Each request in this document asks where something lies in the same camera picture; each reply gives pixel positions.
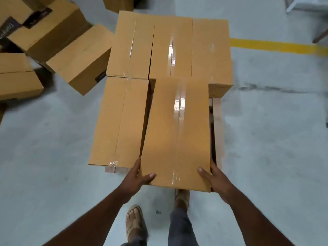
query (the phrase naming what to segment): person's right arm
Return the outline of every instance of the person's right arm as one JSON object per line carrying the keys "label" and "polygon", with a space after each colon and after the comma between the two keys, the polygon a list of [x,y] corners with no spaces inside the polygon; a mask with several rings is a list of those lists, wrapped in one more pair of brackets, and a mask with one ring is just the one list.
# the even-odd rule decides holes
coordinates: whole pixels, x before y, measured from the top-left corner
{"label": "person's right arm", "polygon": [[247,246],[293,246],[213,162],[212,174],[203,168],[199,168],[198,172],[211,183],[213,191],[231,206]]}

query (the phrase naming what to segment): floor marking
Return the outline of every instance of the floor marking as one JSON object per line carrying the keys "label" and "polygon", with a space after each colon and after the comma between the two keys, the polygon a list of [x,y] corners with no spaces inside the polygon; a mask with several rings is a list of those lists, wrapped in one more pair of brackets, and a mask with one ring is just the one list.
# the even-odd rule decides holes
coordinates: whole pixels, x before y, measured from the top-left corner
{"label": "floor marking", "polygon": [[319,45],[303,45],[275,41],[257,41],[230,38],[231,47],[255,49],[263,51],[274,51],[296,54],[314,54],[317,56],[328,57],[328,47]]}

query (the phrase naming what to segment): person's left hand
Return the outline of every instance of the person's left hand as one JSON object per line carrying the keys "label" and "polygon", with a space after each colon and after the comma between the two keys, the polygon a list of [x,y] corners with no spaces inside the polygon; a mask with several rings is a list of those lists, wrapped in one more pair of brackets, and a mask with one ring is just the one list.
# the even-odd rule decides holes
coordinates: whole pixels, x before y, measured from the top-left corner
{"label": "person's left hand", "polygon": [[129,173],[125,176],[122,183],[118,186],[117,189],[122,192],[125,197],[124,202],[127,203],[135,195],[143,185],[149,184],[155,177],[156,174],[148,174],[146,176],[139,176],[139,168],[141,165],[141,157],[139,157]]}

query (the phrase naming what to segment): gray pants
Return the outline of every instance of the gray pants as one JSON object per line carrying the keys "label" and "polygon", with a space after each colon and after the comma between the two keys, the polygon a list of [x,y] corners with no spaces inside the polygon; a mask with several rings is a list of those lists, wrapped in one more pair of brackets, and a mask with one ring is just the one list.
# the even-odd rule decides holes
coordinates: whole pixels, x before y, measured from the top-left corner
{"label": "gray pants", "polygon": [[[191,222],[182,209],[174,209],[170,214],[168,246],[198,246]],[[122,246],[146,246],[147,238],[135,238]]]}

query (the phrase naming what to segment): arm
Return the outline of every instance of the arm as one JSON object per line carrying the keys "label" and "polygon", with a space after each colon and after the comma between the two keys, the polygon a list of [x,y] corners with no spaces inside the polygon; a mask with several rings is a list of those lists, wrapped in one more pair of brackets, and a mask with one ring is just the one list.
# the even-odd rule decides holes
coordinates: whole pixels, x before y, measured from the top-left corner
{"label": "arm", "polygon": [[155,174],[138,177],[139,168],[140,158],[111,194],[44,246],[103,245],[122,205],[127,203],[143,185],[156,177]]}
{"label": "arm", "polygon": [[213,191],[231,206],[247,246],[293,246],[213,162],[212,175],[203,168],[199,168],[198,172],[211,183]]}

